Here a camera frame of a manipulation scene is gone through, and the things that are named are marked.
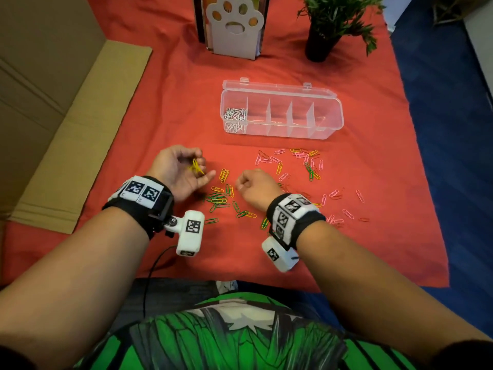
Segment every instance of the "black plant pot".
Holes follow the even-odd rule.
[[[305,47],[305,55],[312,62],[324,62],[334,45],[341,39],[340,36],[331,39],[324,39],[313,26],[310,26],[310,33]]]

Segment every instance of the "blue carpet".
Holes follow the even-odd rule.
[[[493,336],[493,111],[462,22],[413,0],[391,36],[447,248],[450,286],[426,289]]]

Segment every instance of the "clear plastic box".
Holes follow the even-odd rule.
[[[337,95],[311,83],[288,86],[240,78],[225,80],[222,87],[221,118],[231,134],[323,140],[344,125]]]

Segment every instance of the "paw-shaped book holder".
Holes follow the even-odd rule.
[[[264,16],[251,0],[217,0],[207,6],[214,53],[255,60]]]

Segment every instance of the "potted plant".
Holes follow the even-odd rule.
[[[310,61],[323,62],[343,35],[361,36],[366,55],[377,49],[373,25],[361,20],[368,6],[376,6],[380,14],[383,0],[304,0],[299,16],[310,18],[310,32],[305,55]]]

